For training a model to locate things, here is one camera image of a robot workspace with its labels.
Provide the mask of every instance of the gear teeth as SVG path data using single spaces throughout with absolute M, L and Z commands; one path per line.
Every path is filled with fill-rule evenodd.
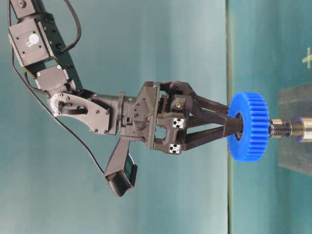
M 255 138 L 258 140 L 257 144 L 250 140 L 246 156 L 261 157 L 265 153 L 269 141 L 268 129 L 270 118 L 268 107 L 262 95 L 258 93 L 246 93 L 246 101 L 249 104 L 250 113 L 253 117 L 251 120 L 251 140 Z
M 244 103 L 244 105 L 248 106 L 247 113 L 244 113 L 245 115 L 249 115 L 250 123 L 248 124 L 248 128 L 244 127 L 244 130 L 247 129 L 249 131 L 248 134 L 248 141 L 246 143 L 240 142 L 240 141 L 233 141 L 233 138 L 230 140 L 230 136 L 228 138 L 229 140 L 229 148 L 230 152 L 236 153 L 236 155 L 232 156 L 239 160 L 239 161 L 247 161 L 247 162 L 254 162 L 258 161 L 263 154 L 266 151 L 266 148 L 268 146 L 269 142 L 269 112 L 267 104 L 262 97 L 261 94 L 256 92 L 241 92 L 235 95 L 233 98 L 230 108 L 229 108 L 229 116 L 230 113 L 239 112 L 243 115 L 243 111 L 239 110 L 239 108 L 242 108 L 241 105 Z M 232 148 L 233 144 L 240 144 L 240 151 L 236 149 L 235 151 Z

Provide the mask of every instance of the metal cylinder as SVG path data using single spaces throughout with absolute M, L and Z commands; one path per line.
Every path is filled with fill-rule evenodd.
M 270 138 L 281 139 L 281 137 L 289 137 L 292 133 L 292 128 L 285 121 L 279 118 L 270 119 L 269 134 Z
M 298 142 L 312 142 L 312 118 L 300 117 L 296 119 L 301 124 L 302 134 L 298 136 Z

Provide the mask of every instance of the teal backdrop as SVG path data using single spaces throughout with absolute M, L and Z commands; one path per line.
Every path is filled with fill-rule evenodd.
M 44 0 L 67 43 L 76 27 L 62 0 Z M 226 103 L 225 2 L 73 0 L 82 38 L 71 55 L 86 89 L 136 96 L 146 80 L 181 80 Z M 81 145 L 11 71 L 0 3 L 0 233 L 226 234 L 226 140 L 180 156 L 133 143 L 136 187 L 115 197 Z M 117 137 L 61 118 L 105 168 Z

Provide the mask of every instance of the white label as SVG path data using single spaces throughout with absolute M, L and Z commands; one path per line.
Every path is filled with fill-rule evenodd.
M 29 38 L 26 40 L 26 46 L 27 47 L 32 47 L 33 45 L 38 44 L 39 42 L 39 37 L 37 34 L 33 33 L 29 36 Z

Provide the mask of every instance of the teal wall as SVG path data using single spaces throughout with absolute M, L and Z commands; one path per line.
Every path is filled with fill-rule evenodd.
M 232 93 L 258 91 L 272 118 L 278 91 L 311 83 L 312 1 L 228 0 Z M 258 163 L 231 160 L 230 233 L 311 234 L 312 177 L 278 167 L 278 141 Z
M 61 0 L 44 0 L 66 42 L 76 28 Z M 145 80 L 189 82 L 226 103 L 225 3 L 75 0 L 82 38 L 72 50 L 86 89 L 137 95 Z M 9 65 L 0 3 L 0 233 L 225 234 L 227 150 L 220 140 L 169 156 L 134 143 L 134 190 L 115 197 L 79 143 L 27 93 Z M 105 168 L 117 137 L 61 118 Z

